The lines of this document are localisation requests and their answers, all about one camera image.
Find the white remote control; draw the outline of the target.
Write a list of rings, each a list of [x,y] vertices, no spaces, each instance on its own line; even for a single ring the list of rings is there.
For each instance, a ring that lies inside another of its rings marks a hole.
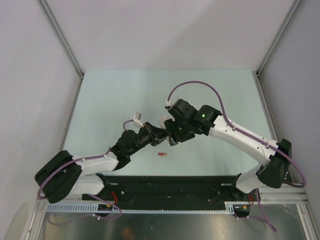
[[[167,121],[167,120],[169,120],[169,119],[171,119],[171,117],[170,117],[169,115],[163,115],[163,116],[161,116],[161,117],[159,118],[158,122],[159,122],[160,126],[161,126],[162,128],[164,128],[164,126],[165,126],[165,121]]]

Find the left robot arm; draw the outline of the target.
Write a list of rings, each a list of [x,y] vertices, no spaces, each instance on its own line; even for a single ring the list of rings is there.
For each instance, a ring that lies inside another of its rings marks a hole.
[[[37,197],[51,204],[83,194],[105,200],[110,196],[111,188],[103,180],[102,172],[124,168],[133,154],[147,145],[156,147],[167,136],[166,129],[145,122],[138,132],[123,131],[116,144],[103,154],[76,157],[61,150],[35,174],[39,186]]]

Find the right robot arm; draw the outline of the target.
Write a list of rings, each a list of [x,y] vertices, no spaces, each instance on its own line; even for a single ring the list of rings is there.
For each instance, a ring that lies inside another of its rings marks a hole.
[[[239,125],[232,126],[217,109],[203,105],[196,109],[183,99],[165,103],[170,117],[162,127],[168,132],[171,146],[183,143],[196,135],[210,136],[224,141],[251,156],[258,165],[245,173],[239,173],[233,181],[230,194],[242,201],[260,187],[279,189],[284,181],[290,162],[291,143],[285,139],[277,142],[264,139]]]

